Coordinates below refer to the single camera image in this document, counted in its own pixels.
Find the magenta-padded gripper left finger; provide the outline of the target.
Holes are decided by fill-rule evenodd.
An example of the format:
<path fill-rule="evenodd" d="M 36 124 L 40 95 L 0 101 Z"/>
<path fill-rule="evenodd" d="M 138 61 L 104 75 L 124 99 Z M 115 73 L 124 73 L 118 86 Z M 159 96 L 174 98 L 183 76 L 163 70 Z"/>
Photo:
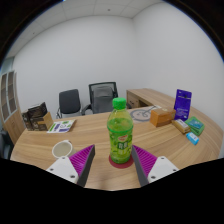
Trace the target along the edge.
<path fill-rule="evenodd" d="M 95 156 L 95 145 L 90 145 L 75 154 L 58 158 L 47 171 L 81 187 L 86 185 L 92 161 Z"/>

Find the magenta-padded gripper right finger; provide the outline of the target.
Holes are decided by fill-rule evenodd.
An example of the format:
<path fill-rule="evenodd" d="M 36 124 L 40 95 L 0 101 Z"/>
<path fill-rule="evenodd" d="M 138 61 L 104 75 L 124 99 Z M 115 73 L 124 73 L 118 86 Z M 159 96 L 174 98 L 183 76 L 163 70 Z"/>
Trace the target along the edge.
<path fill-rule="evenodd" d="M 178 171 L 165 156 L 156 157 L 136 145 L 132 146 L 132 158 L 141 187 Z"/>

